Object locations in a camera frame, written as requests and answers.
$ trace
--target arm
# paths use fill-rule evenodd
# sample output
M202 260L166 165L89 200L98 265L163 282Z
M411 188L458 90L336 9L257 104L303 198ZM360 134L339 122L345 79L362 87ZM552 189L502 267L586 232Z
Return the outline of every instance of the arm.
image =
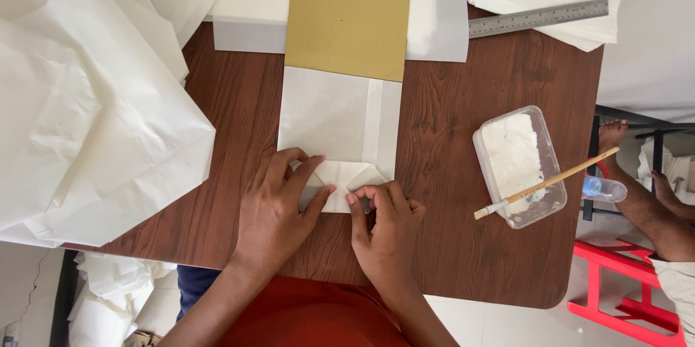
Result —
M370 232L359 202L362 198L368 198L370 209L377 210L377 222ZM415 238L425 207L406 199L397 182L364 186L345 199L352 213L352 249L362 271L398 319L405 339L415 347L457 346L412 273Z
M293 173L289 163L303 162ZM216 346L280 266L302 245L335 186L326 186L297 211L302 189L324 156L299 148L264 159L241 200L239 237L227 266L202 298L159 344Z

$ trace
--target finger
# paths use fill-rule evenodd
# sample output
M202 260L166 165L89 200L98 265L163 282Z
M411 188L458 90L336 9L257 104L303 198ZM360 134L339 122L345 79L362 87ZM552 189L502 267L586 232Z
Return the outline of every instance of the finger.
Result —
M285 175L285 168L294 160L304 160L308 158L307 153L299 147L291 147L275 152L270 159L265 180L276 185L282 185L282 178Z
M326 205L328 197L336 190L335 184L330 184L326 187L320 189L311 201L309 201L307 208L302 211L302 218L307 220L311 226L316 223L318 215L321 214L321 210Z
M268 172L268 166L270 166L270 160L273 156L266 156L261 159L261 165L258 166L256 171L256 177L254 178L254 185L256 187L260 186L265 180L265 174Z
M324 155L312 156L297 167L297 170L292 175L292 179L285 184L285 189L291 193L291 196L300 197L302 190L307 185L308 178L311 177L318 164L324 162L325 159L326 156Z
M425 217L425 212L427 211L427 209L422 203L418 202L417 200L408 199L408 207L410 207L410 211L413 213L413 215L417 218L420 218L420 220L422 220Z
M290 165L287 165L287 169L285 169L285 182L289 181L292 179L292 175L295 173L295 171L292 170L292 167Z
M388 195L391 197L391 203L393 203L396 209L403 211L408 207L408 201L405 200L403 189L398 182L391 180L388 183L383 183L382 186L388 191Z
M391 196L388 194L388 190L383 186L362 186L354 192L357 199L362 199L367 197L374 200L374 208L379 209L380 207L391 207L393 208L393 203L391 202Z
M367 215L364 213L362 204L359 199L352 194L347 194L345 196L345 201L350 205L350 214L352 214L352 245L368 244Z

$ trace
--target right hand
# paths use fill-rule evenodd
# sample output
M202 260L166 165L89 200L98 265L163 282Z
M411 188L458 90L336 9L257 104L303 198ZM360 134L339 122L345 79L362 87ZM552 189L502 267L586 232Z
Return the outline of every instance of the right hand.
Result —
M377 222L367 231L367 216L360 199L367 197L377 210ZM363 186L345 200L352 213L352 249L367 278L379 292L389 287L416 286L413 277L415 238L425 207L406 199L397 182Z

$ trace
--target wood grain surface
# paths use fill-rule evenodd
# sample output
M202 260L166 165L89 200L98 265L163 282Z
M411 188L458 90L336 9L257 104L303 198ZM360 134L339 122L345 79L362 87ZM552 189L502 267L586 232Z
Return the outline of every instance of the wood grain surface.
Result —
M489 15L468 7L471 18ZM210 177L100 248L103 253L221 268L236 241L244 184L274 151L283 55L215 51L205 22L184 48L186 90L217 129ZM396 180L428 209L414 272L422 292L549 308L567 288L582 177L565 180L561 211L520 230L490 203L472 136L503 113L541 108L562 170L586 160L603 47L585 53L536 31L470 41L466 63L406 61ZM368 284L350 246L347 214L323 214L280 273Z

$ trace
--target left hand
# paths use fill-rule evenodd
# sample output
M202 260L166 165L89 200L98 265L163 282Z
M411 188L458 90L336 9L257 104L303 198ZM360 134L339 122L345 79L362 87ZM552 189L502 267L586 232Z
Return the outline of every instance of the left hand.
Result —
M335 185L321 189L303 212L297 205L311 174L325 156L309 157L299 147L280 150L261 161L239 211L239 237L233 259L274 274L299 249L316 224ZM292 172L289 164L302 165Z

